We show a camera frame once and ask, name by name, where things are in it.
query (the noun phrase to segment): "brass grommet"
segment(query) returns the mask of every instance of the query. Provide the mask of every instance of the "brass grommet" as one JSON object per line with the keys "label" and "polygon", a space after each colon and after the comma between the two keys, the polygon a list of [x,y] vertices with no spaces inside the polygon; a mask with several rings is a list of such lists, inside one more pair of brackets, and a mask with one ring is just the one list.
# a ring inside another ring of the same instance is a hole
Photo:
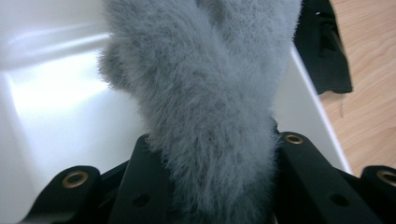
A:
{"label": "brass grommet", "polygon": [[66,189],[73,189],[85,183],[88,179],[88,173],[75,171],[68,174],[62,181],[62,186]]}
{"label": "brass grommet", "polygon": [[303,142],[303,138],[293,134],[286,135],[285,140],[295,145],[300,145]]}
{"label": "brass grommet", "polygon": [[386,170],[379,170],[376,172],[376,176],[385,183],[396,187],[396,174]]}

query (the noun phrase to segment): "wood surface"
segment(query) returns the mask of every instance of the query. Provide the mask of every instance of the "wood surface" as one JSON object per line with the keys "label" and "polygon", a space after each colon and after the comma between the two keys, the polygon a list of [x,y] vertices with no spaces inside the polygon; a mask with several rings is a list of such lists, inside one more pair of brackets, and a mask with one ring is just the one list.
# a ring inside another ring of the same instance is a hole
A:
{"label": "wood surface", "polygon": [[320,100],[354,175],[396,168],[396,0],[332,0],[354,91]]}

